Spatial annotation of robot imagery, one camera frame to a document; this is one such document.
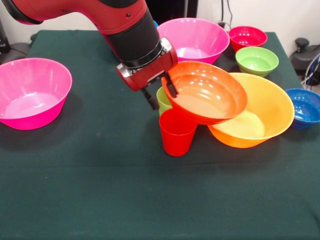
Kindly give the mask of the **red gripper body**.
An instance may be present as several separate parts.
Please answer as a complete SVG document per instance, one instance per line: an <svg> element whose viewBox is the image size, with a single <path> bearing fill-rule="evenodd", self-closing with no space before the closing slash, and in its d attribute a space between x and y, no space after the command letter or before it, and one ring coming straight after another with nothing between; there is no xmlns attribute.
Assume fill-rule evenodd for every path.
<svg viewBox="0 0 320 240"><path fill-rule="evenodd" d="M139 66L138 69L130 69L122 63L116 67L119 76L133 91L137 92L147 87L152 80L160 74L168 72L178 63L176 50L170 41L166 37L161 37L159 44L161 46L159 56L151 62Z"/></svg>

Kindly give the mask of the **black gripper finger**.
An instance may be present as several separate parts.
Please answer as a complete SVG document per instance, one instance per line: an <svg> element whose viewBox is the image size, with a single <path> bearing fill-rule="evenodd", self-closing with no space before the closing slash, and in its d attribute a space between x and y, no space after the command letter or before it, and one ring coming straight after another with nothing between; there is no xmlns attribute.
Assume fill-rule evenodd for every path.
<svg viewBox="0 0 320 240"><path fill-rule="evenodd" d="M143 87L141 89L141 92L143 94L143 96L145 97L145 99L147 100L147 102L149 103L149 105L151 106L151 108L155 111L159 109L159 104L156 98L154 98L149 92L148 90Z"/></svg>
<svg viewBox="0 0 320 240"><path fill-rule="evenodd" d="M170 75L167 72L165 73L165 79L166 79L166 86L167 86L167 88L168 88L168 90L170 92L170 95L173 98L176 98L178 92L177 92L177 90L176 90L176 88L175 88L175 86L174 86L174 84L173 84L173 82L171 80Z"/></svg>

